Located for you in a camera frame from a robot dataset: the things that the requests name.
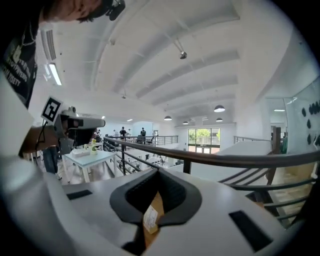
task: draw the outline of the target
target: pendant light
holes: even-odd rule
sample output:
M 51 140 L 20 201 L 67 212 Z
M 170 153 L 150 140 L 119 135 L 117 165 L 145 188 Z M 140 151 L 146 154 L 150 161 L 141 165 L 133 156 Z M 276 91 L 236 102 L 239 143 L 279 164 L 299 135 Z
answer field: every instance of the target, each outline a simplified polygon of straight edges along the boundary
M 214 108 L 214 112 L 223 112 L 225 111 L 225 107 L 222 106 L 222 105 L 217 105 L 215 108 Z

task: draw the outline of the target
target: black wire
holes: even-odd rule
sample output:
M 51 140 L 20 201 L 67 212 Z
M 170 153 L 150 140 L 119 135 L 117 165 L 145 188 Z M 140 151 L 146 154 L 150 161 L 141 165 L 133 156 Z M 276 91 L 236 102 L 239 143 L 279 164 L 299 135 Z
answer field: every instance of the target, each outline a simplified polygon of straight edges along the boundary
M 39 143 L 45 143 L 46 142 L 46 137 L 45 137 L 44 130 L 45 130 L 45 127 L 46 127 L 47 123 L 48 122 L 43 119 L 43 121 L 42 121 L 42 129 L 40 131 L 39 137 L 38 137 L 38 139 L 36 141 L 36 144 L 35 144 L 35 163 L 36 163 L 36 165 L 38 165 L 37 149 L 38 149 Z M 40 141 L 41 134 L 43 134 L 43 140 L 42 141 Z

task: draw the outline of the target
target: large window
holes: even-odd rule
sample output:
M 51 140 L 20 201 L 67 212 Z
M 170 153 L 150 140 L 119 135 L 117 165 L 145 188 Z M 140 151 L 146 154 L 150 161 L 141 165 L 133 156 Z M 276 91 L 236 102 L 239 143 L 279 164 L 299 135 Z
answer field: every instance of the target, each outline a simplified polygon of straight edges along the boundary
M 188 129 L 188 151 L 215 154 L 220 151 L 220 128 Z

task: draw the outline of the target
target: black and white square marker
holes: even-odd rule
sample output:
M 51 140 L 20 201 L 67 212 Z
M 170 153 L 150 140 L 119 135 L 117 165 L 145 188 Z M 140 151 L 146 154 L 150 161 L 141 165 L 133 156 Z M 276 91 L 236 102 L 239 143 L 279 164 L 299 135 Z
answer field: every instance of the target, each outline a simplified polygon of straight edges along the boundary
M 45 119 L 49 124 L 54 124 L 61 105 L 62 102 L 59 102 L 52 97 L 49 97 L 42 111 L 41 117 L 43 117 L 43 119 Z

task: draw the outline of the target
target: curved ceiling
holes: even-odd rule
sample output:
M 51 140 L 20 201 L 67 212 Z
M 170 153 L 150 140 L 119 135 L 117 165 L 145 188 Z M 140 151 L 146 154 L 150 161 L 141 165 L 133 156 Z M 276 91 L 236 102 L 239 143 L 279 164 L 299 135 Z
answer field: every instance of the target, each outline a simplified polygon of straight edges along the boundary
M 125 2 L 114 22 L 101 17 L 54 25 L 55 62 L 62 87 L 75 92 L 68 94 L 72 102 L 87 97 L 93 101 L 88 111 L 105 115 L 102 109 L 118 101 L 127 109 L 121 116 L 129 118 L 138 106 L 177 119 L 210 115 L 217 104 L 233 113 L 247 1 Z M 187 52 L 186 59 L 180 59 L 177 46 Z M 44 72 L 39 69 L 38 84 Z

